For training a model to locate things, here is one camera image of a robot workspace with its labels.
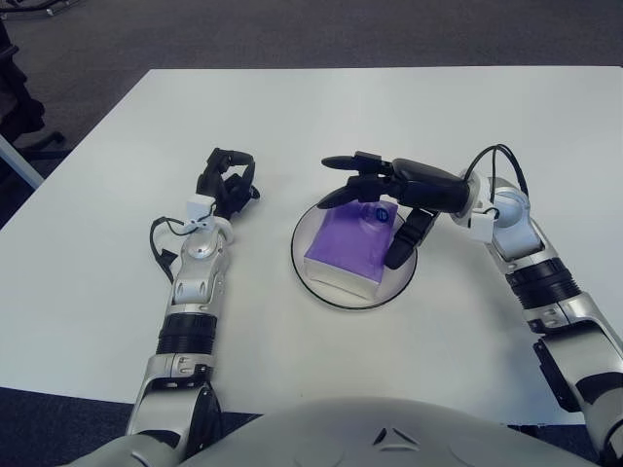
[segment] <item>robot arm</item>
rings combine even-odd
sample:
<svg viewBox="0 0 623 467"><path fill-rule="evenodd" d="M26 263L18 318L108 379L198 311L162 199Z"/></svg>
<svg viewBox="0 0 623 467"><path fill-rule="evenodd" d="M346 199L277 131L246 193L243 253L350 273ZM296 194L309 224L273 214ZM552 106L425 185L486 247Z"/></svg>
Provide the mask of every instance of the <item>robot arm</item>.
<svg viewBox="0 0 623 467"><path fill-rule="evenodd" d="M223 180L231 165L246 169L242 176ZM217 428L222 430L210 384L212 347L230 263L228 248L234 239L229 219L260 196L251 185L254 168L253 158L245 153L215 149L197 192L187 202L188 220L154 221L151 236L163 223L174 234L187 236L180 251L181 269L174 278L169 266L177 255L158 253L152 241L152 252L172 282L156 354L147 363L127 435L71 465L178 465L216 439ZM182 224L180 232L173 230L171 221Z"/></svg>
<svg viewBox="0 0 623 467"><path fill-rule="evenodd" d="M503 145L490 150L504 152ZM605 462L623 459L623 344L530 217L526 181L514 156L522 190L501 178L486 178L470 166L462 177L417 162L356 153L329 158L332 168L358 170L345 187L318 205L333 207L381 195L413 208L396 233L385 265L401 266L421 244L439 212L483 242L524 308L540 368L561 407L584 413L591 440Z"/></svg>

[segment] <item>black rim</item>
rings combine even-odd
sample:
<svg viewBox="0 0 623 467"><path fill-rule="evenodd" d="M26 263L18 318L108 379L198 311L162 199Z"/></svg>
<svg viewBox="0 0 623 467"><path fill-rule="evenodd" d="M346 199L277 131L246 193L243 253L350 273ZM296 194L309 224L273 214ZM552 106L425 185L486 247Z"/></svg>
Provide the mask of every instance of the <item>black rim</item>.
<svg viewBox="0 0 623 467"><path fill-rule="evenodd" d="M296 268L296 262L294 261L294 235L296 234L297 229L299 228L299 226L301 225L301 221L303 221L303 219L305 218L305 216L308 215L308 213L314 209L316 207L316 205L314 204L312 207L310 207L307 211L305 211L305 213L301 216L301 219L299 219L299 222L296 223L296 227L294 228L294 231L292 232L292 238L290 239L290 260L292 261L292 268L294 268L294 272L296 272L297 277L299 278L299 281L303 284L303 286L308 289L308 291L310 291L310 293L312 295L314 295L317 299L319 299L322 302L325 302L326 304L330 305L330 306L335 306L337 308L340 309L372 309L372 308L376 308L378 306L381 305L385 305L386 303L391 302L393 299L395 299L396 297L398 297L400 294L402 294L402 292L407 288L407 286L411 283L411 279L413 279L413 276L416 274L416 269L418 268L418 248L414 249L413 254L416 255L416 262L413 266L413 270L411 271L411 275L409 276L409 279L407 279L407 282L405 282L405 285L402 287L402 289L400 289L396 295L394 295L393 297L388 298L387 300L383 301L383 302L379 302L377 304L374 305L366 305L366 306L346 306L346 305L338 305L338 304L334 304L333 302L329 302L328 300L320 297L318 294L316 294L314 292L314 290L312 290L308 284L305 283L305 280L303 280L303 277L301 277L301 274L299 274L299 270ZM400 218L400 220L402 221L402 223L404 224L405 220L404 218L400 215L397 214L396 215Z"/></svg>

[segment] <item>tissue box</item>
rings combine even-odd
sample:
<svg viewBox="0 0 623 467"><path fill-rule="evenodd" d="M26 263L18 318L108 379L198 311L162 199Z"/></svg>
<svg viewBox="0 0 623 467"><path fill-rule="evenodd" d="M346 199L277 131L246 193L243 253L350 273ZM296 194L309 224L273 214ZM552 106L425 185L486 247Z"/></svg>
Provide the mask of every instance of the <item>tissue box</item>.
<svg viewBox="0 0 623 467"><path fill-rule="evenodd" d="M328 209L303 260L306 276L374 299L397 211L389 201L352 201Z"/></svg>

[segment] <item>blue label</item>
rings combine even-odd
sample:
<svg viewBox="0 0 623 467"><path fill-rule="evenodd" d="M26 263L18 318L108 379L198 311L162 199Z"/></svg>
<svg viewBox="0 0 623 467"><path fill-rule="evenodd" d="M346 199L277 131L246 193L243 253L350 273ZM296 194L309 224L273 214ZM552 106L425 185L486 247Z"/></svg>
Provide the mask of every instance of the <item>blue label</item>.
<svg viewBox="0 0 623 467"><path fill-rule="evenodd" d="M389 213L386 211L386 209L383 209L382 207L377 207L377 219L379 219L379 221L381 222L387 222L389 220Z"/></svg>

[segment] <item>wire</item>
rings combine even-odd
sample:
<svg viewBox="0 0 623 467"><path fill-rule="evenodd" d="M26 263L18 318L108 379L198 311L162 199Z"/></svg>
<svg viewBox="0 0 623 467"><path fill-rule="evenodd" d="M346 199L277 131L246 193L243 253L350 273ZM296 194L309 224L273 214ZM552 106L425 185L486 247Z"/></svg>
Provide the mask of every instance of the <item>wire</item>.
<svg viewBox="0 0 623 467"><path fill-rule="evenodd" d="M209 216L210 216L210 214L206 214L206 215L200 217L197 221L200 222L200 221L202 221L203 219L206 219ZM177 236L186 236L186 235L190 235L193 232L195 232L198 229L198 227L195 227L191 231L187 231L185 233L181 233L181 232L176 231L173 228L173 226L171 225L171 222L173 224L177 224L179 226L183 226L184 225L184 223L182 221L180 221L179 219L173 219L172 217L159 217L154 222L152 222L152 227L149 230L149 247L152 250L152 255L154 255L154 260L156 260L156 263L158 263L158 266L160 266L160 269L163 270L163 272L166 275L166 278L172 284L173 283L173 273L171 272L171 269L170 269L170 263L165 259L165 254L158 252L158 249L156 248L156 244L154 243L154 232L156 231L156 228L159 225L166 224L168 226L168 229L173 234L175 234Z"/></svg>
<svg viewBox="0 0 623 467"><path fill-rule="evenodd" d="M517 161L517 158L515 157L513 152L510 150L510 148L508 146L506 146L505 144L501 144L501 143L500 144L494 144L493 146L489 146L488 148L485 148L484 150L482 150L478 154L478 156L476 156L474 158L474 160L471 162L471 164L469 165L469 167L465 171L465 175L463 176L463 180L464 181L469 180L469 176L471 175L471 172L474 171L474 167L476 166L476 164L480 161L480 159L482 159L486 154L488 154L491 151L500 151L504 156L506 156L508 161L513 166L513 169L515 170L515 176L517 177L517 182L519 183L519 188L521 189L522 192L524 192L526 194L526 196L528 196L529 195L529 193L528 193L528 184L526 183L526 177L524 177L524 172L522 171L522 167L519 166L519 162Z"/></svg>
<svg viewBox="0 0 623 467"><path fill-rule="evenodd" d="M495 197L495 154L497 153L497 147L494 148L494 152L491 154L491 204L494 203Z"/></svg>

